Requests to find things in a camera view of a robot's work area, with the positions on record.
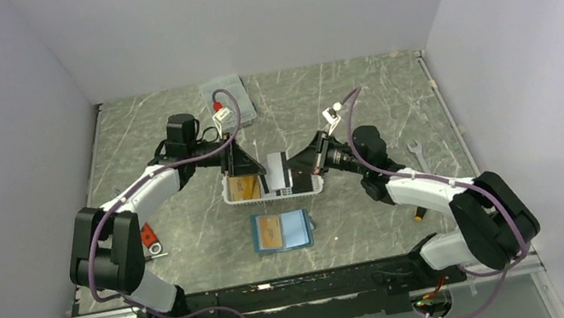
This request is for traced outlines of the blue card holder wallet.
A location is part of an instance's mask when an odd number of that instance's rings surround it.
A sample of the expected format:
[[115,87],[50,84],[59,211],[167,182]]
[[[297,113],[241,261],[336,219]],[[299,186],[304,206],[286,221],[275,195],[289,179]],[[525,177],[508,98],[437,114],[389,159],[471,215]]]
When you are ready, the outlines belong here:
[[251,216],[253,249],[261,255],[313,246],[315,223],[307,209]]

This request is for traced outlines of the white plastic basket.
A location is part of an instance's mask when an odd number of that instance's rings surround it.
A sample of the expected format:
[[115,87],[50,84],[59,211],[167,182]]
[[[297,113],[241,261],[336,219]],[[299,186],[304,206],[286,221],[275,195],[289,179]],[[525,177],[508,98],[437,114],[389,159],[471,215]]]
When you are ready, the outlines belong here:
[[[250,205],[260,202],[271,202],[276,200],[306,198],[316,196],[324,190],[323,178],[316,175],[306,174],[302,172],[289,171],[290,185],[289,187],[278,188],[271,186],[276,182],[268,176],[253,176],[253,177],[224,177],[222,180],[223,185],[223,200],[228,205]],[[254,192],[246,195],[239,189],[239,184],[244,180],[251,182],[255,180]]]

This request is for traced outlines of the white striped credit card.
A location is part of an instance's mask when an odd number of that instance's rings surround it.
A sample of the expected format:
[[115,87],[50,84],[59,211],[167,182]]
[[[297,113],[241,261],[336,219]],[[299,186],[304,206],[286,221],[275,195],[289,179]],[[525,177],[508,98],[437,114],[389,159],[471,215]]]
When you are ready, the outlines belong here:
[[287,164],[287,154],[284,151],[268,154],[266,181],[270,191],[292,187],[292,174]]

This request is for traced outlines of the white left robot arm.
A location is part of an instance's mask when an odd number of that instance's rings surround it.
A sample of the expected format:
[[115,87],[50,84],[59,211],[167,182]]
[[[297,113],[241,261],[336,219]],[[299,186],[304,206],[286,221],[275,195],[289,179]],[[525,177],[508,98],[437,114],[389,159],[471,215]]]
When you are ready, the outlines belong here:
[[199,120],[172,115],[166,137],[141,176],[100,207],[76,215],[69,278],[75,286],[101,290],[142,305],[156,318],[190,318],[184,290],[146,268],[142,225],[163,202],[180,192],[197,169],[218,167],[229,176],[263,176],[265,167],[228,134],[218,141],[198,135]]

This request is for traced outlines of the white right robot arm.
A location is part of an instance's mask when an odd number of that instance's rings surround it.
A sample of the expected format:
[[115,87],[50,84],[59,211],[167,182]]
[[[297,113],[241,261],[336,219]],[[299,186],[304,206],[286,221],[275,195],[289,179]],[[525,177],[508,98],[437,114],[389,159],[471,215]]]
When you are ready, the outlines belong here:
[[453,218],[453,230],[430,234],[409,252],[411,276],[423,286],[462,264],[503,270],[540,232],[539,220],[496,172],[453,179],[416,171],[389,158],[386,141],[373,125],[359,126],[348,142],[318,131],[286,164],[313,176],[329,170],[358,174],[372,200],[418,206]]

